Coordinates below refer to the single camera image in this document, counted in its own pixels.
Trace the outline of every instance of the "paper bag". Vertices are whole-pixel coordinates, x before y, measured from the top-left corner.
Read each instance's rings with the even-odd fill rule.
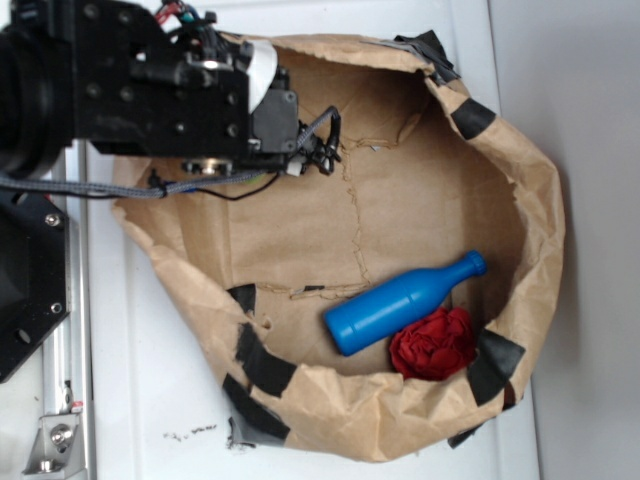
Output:
[[[555,167],[470,98],[444,58],[417,55],[411,42],[273,42],[301,119],[329,105],[342,114],[336,172],[286,177],[238,202],[198,193],[114,206],[229,397],[234,435],[387,461],[513,406],[558,296],[564,214]],[[153,167],[178,179],[179,163],[120,159],[116,177],[144,184]],[[442,382],[403,381],[388,340],[338,353],[323,311],[469,249],[484,255],[488,273],[448,299],[475,322],[468,369]]]

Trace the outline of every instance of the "red rose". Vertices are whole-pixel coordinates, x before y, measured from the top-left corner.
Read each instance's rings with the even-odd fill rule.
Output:
[[[471,317],[462,308],[447,312],[440,307],[398,332],[389,350],[405,380],[444,380],[475,358]]]

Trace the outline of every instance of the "metal bracket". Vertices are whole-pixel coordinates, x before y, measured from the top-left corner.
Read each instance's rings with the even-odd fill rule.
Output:
[[[67,480],[86,468],[82,415],[49,415],[40,418],[23,480]]]

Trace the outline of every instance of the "black electrical tape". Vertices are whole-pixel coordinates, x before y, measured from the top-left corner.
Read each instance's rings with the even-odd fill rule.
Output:
[[[451,114],[451,118],[458,127],[460,135],[465,140],[471,140],[493,123],[496,114],[474,99],[468,98]]]
[[[433,30],[414,38],[398,35],[394,40],[411,45],[426,60],[433,63],[438,76],[442,79],[439,83],[449,83],[460,78],[454,70],[453,63],[447,59],[444,47]]]
[[[233,425],[237,429],[232,432],[235,443],[284,445],[290,429],[275,413],[251,398],[247,389],[231,375],[226,376],[222,388],[235,410]]]
[[[267,352],[250,323],[240,325],[236,360],[256,387],[274,397],[282,396],[296,371],[293,363]]]
[[[229,295],[240,304],[244,313],[256,311],[256,286],[255,284],[241,285],[227,290]]]
[[[458,435],[455,435],[451,437],[449,440],[447,440],[447,443],[453,449],[458,448],[464,442],[469,440],[469,438],[471,438],[482,425],[484,425],[484,423],[481,423],[477,427],[474,427],[470,430],[465,430],[464,432],[460,432]]]
[[[480,334],[477,349],[478,357],[469,366],[467,378],[480,407],[507,387],[525,349],[489,330]]]

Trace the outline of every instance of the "blue plastic bottle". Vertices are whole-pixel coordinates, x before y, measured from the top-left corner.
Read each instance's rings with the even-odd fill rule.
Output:
[[[420,268],[334,307],[324,319],[343,355],[349,356],[435,311],[458,283],[483,275],[475,250],[445,268]]]

